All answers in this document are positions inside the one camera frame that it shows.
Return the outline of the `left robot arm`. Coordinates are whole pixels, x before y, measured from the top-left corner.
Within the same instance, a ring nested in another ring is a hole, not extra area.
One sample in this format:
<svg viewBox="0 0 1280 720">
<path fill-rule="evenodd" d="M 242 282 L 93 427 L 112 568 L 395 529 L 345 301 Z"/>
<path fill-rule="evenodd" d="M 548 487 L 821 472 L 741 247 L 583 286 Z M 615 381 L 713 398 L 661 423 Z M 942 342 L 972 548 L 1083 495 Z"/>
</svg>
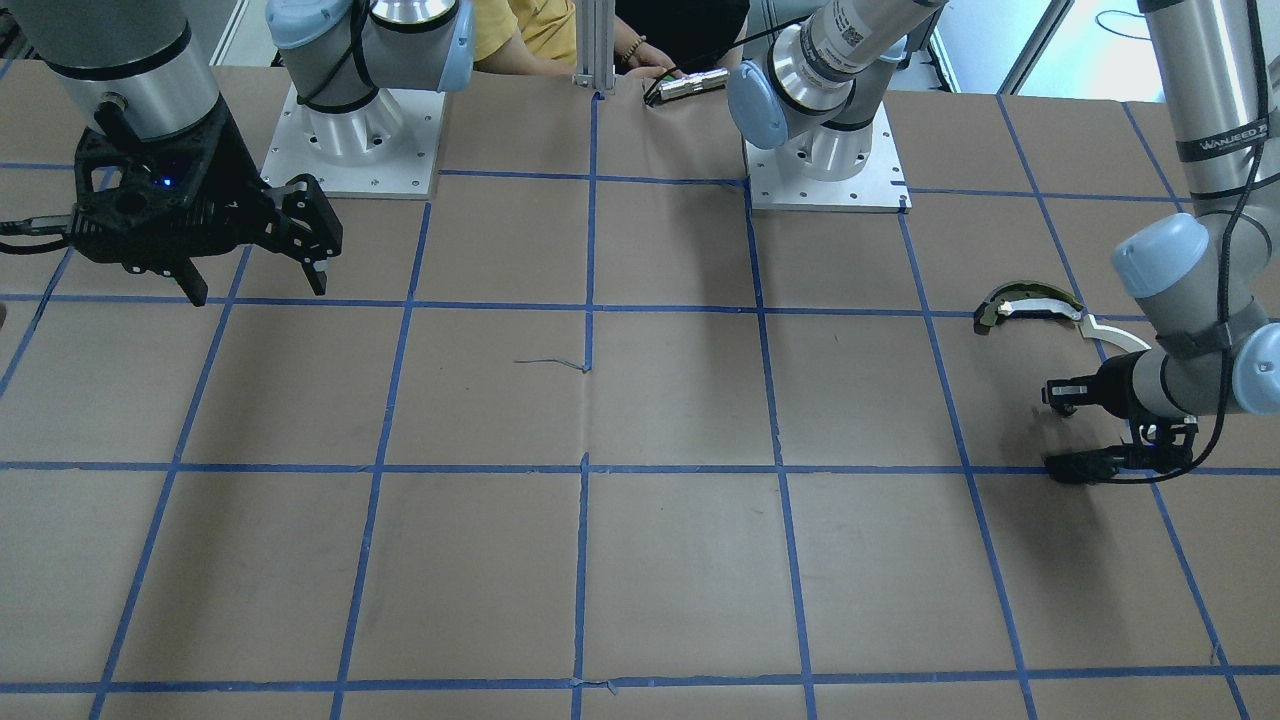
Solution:
<svg viewBox="0 0 1280 720">
<path fill-rule="evenodd" d="M 938 1 L 829 1 L 785 26 L 763 64 L 727 81 L 742 137 L 777 149 L 870 99 L 861 81 Z M 1193 209 L 1123 241 L 1111 263 L 1156 343 L 1091 375 L 1050 380 L 1068 416 L 1100 406 L 1126 443 L 1044 459 L 1062 484 L 1155 483 L 1198 468 L 1231 413 L 1277 413 L 1277 323 L 1253 279 L 1277 243 L 1277 94 L 1258 1 L 1140 1 Z"/>
</svg>

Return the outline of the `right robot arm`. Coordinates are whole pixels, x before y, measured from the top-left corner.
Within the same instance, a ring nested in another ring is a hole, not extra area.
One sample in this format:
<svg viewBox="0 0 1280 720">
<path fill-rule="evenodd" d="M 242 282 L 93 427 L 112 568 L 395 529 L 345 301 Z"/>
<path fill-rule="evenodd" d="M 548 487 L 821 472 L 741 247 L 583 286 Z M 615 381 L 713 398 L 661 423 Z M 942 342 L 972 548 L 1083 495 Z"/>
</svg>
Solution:
<svg viewBox="0 0 1280 720">
<path fill-rule="evenodd" d="M 201 306 L 200 258 L 257 246 L 296 261 L 315 295 L 343 228 L 328 190 L 347 168 L 424 155 L 397 92 L 463 90 L 474 68 L 470 1 L 270 1 L 268 29 L 291 74 L 300 164 L 264 176 L 177 1 L 10 1 L 9 12 L 82 113 L 76 201 L 3 224 L 3 251 L 73 249 L 92 263 L 175 282 Z"/>
</svg>

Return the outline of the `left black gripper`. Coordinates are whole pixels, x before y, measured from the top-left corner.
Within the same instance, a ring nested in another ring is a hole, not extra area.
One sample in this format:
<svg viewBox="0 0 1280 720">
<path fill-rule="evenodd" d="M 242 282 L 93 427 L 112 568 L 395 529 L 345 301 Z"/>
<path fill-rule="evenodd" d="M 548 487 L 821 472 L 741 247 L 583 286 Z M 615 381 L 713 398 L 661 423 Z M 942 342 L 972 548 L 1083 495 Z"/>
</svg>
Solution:
<svg viewBox="0 0 1280 720">
<path fill-rule="evenodd" d="M 1135 357 L 1111 357 L 1092 375 L 1046 382 L 1042 402 L 1059 415 L 1071 416 L 1079 407 L 1100 406 L 1126 421 L 1132 437 L 1106 448 L 1047 456 L 1044 468 L 1056 482 L 1135 484 L 1137 479 L 1123 479 L 1119 474 L 1176 475 L 1192 465 L 1197 421 L 1157 416 L 1143 407 L 1132 387 L 1137 363 Z"/>
</svg>

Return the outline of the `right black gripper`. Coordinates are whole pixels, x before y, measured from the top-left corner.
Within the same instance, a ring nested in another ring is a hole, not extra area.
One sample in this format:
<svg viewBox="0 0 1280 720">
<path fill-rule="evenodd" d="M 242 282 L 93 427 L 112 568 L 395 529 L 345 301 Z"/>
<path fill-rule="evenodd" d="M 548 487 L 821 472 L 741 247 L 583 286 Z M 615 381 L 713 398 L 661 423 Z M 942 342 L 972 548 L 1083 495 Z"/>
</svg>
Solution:
<svg viewBox="0 0 1280 720">
<path fill-rule="evenodd" d="M 76 147 L 70 210 L 4 222 L 5 254 L 74 249 L 93 263 L 178 279 L 204 307 L 209 284 L 195 260 L 257 246 L 298 263 L 312 293 L 326 293 L 343 228 L 311 174 L 265 182 L 224 100 L 159 138 L 143 138 L 127 109 L 122 97 L 99 101 L 93 118 L 105 127 L 86 129 Z"/>
</svg>

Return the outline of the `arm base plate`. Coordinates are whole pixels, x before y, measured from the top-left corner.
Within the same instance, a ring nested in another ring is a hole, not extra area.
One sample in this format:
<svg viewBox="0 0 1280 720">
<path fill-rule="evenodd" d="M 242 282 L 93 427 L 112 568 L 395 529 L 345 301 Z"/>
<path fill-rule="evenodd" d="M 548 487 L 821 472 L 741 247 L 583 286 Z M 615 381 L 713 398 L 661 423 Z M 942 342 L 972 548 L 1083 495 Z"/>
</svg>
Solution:
<svg viewBox="0 0 1280 720">
<path fill-rule="evenodd" d="M 745 141 L 742 150 L 756 209 L 906 213 L 913 208 L 884 104 L 860 129 L 819 126 L 777 149 Z"/>
<path fill-rule="evenodd" d="M 289 91 L 261 177 L 283 186 L 311 174 L 329 199 L 429 200 L 448 94 L 381 88 L 343 114 L 302 106 Z"/>
</svg>

